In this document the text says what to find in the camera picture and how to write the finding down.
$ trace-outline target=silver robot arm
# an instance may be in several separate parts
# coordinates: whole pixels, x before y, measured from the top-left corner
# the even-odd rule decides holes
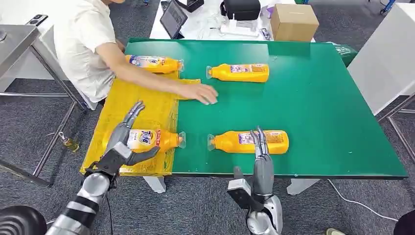
[[[116,178],[122,165],[135,165],[157,154],[156,146],[147,152],[134,153],[126,144],[131,127],[144,109],[143,103],[137,102],[128,112],[123,122],[118,124],[111,134],[104,155],[98,162],[86,169],[82,187],[76,197],[67,204],[46,235],[88,235],[99,204],[106,192],[116,188]]]
[[[269,155],[264,132],[251,131],[255,145],[253,189],[243,178],[238,166],[235,179],[229,181],[228,194],[242,209],[247,209],[246,222],[253,235],[280,235],[282,231],[282,206],[273,195],[274,165]]]

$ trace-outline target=gray carpet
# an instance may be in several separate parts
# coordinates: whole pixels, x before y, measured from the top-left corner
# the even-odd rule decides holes
[[[383,19],[376,2],[311,0],[320,21],[317,41],[346,43],[360,49]],[[139,0],[111,6],[117,37],[148,37],[158,1],[143,6]],[[16,79],[10,92],[57,91],[53,81]],[[70,105],[68,98],[0,97],[0,158],[32,172],[45,145]],[[79,190],[79,167],[88,149],[100,108],[83,113],[75,110],[65,132],[80,143],[77,153],[60,144],[53,150],[41,176],[52,180],[41,188],[7,172],[0,172],[0,208],[25,204],[38,209],[47,220],[55,218]],[[396,121],[415,147],[415,116],[398,114]],[[414,163],[387,122],[381,123],[411,178],[404,181],[336,180],[347,198],[368,204],[385,215],[398,218],[413,210]],[[167,192],[154,193],[139,177],[122,177],[110,192],[114,234],[141,235],[248,235],[245,212],[226,194],[228,179],[167,177]],[[274,193],[283,205],[285,235],[322,235],[334,227],[347,234],[392,234],[394,222],[376,217],[364,208],[342,201],[327,181],[290,196],[287,179],[276,179]],[[109,216],[105,204],[94,224],[93,234],[108,235]]]

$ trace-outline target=yellow plastic sheet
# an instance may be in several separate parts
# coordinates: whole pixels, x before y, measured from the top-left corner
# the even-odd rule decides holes
[[[179,73],[163,74],[162,76],[179,79]],[[179,80],[183,83],[200,83],[200,80]],[[104,154],[107,138],[115,126],[120,123],[133,104],[142,100],[145,109],[140,112],[132,129],[163,129],[176,133],[178,116],[178,99],[184,99],[175,94],[152,91],[132,83],[115,79],[99,116],[98,123],[88,148],[80,172],[85,173],[94,161],[99,161]],[[149,160],[134,166],[123,166],[120,175],[123,176],[163,176],[171,174],[174,149],[166,153],[159,152]]]

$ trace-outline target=green table mat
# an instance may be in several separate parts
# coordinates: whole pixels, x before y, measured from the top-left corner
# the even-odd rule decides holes
[[[126,54],[184,60],[181,78],[219,93],[218,103],[180,101],[173,174],[252,174],[253,154],[207,150],[207,135],[229,130],[284,130],[290,147],[273,155],[275,175],[403,178],[407,174],[333,45],[301,42],[193,41],[131,38]],[[267,63],[266,83],[206,79],[206,66]]]

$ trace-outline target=black chair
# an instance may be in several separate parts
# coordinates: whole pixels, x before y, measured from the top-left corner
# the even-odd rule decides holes
[[[0,210],[0,235],[44,235],[47,231],[42,214],[28,206]]]

